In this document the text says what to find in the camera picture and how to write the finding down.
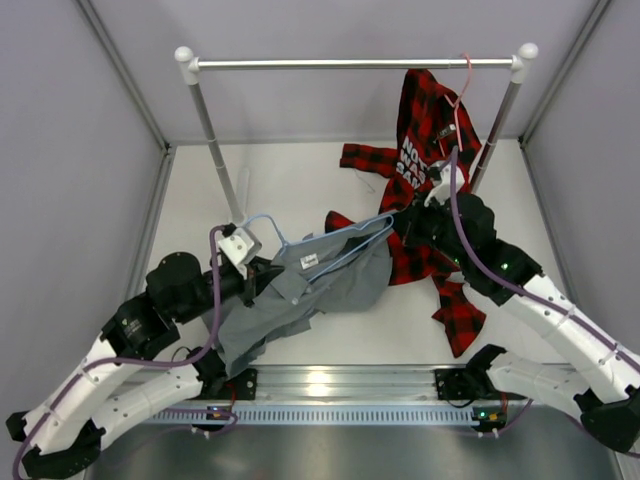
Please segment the light blue wire hanger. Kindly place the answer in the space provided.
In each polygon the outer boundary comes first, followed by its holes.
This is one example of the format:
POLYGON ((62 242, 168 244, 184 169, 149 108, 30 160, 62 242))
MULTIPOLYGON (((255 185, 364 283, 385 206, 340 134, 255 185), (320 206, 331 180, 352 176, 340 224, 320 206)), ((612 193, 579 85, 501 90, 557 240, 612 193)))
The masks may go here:
POLYGON ((387 238, 393 216, 383 214, 330 233, 282 245, 271 260, 280 274, 257 296, 251 310, 275 316, 361 312, 388 287, 392 258, 387 238))

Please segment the grey button shirt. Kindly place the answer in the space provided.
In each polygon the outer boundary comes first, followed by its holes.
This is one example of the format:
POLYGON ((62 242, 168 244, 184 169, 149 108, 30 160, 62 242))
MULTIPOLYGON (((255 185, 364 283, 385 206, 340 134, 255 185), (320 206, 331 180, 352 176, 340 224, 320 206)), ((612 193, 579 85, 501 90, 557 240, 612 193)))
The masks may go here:
POLYGON ((317 313, 369 310, 389 285, 390 221, 380 219, 292 243, 273 258, 283 271, 248 306, 222 309, 216 346, 234 377, 274 340, 310 329, 317 313))

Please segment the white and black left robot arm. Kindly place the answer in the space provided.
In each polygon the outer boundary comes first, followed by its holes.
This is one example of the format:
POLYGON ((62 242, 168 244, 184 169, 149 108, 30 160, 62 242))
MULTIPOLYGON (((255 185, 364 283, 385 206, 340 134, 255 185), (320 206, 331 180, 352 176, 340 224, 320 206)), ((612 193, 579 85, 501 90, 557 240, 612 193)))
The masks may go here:
POLYGON ((145 290, 107 321, 81 363, 46 401, 11 414, 6 426, 21 447, 17 474, 66 479, 86 469, 135 426, 184 400, 218 397, 230 373, 211 335, 185 346, 180 326, 219 315, 225 301, 254 299, 282 273, 256 258, 243 277, 228 261, 203 271, 192 254, 166 256, 148 273, 145 290))

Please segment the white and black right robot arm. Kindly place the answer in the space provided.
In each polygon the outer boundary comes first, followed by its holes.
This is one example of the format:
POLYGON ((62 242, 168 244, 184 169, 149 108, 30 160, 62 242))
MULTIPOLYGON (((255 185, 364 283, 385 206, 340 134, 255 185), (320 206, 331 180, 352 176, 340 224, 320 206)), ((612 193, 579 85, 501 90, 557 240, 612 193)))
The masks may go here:
POLYGON ((416 200, 394 216, 405 244, 443 255, 472 290, 526 324, 570 366, 563 371, 489 345, 468 362, 466 387, 478 397, 498 390, 540 402, 605 447, 638 455, 638 355, 589 319, 525 251, 499 239, 494 222, 473 194, 416 200))

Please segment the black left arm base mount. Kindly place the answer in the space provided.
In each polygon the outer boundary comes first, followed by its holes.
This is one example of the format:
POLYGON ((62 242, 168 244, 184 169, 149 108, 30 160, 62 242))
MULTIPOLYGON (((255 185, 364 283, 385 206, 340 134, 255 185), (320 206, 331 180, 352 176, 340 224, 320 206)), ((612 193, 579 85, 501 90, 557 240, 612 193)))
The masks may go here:
POLYGON ((252 401, 256 397, 258 371, 246 369, 236 377, 227 380, 218 392, 218 398, 228 401, 252 401))

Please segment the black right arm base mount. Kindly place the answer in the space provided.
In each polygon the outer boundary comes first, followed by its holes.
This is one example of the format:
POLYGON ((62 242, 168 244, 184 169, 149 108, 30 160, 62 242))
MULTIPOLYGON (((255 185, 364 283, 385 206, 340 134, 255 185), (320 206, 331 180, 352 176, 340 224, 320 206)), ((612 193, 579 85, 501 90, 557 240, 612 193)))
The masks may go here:
POLYGON ((435 385, 439 400, 472 401, 482 394, 479 377, 466 368, 443 368, 434 371, 435 385))

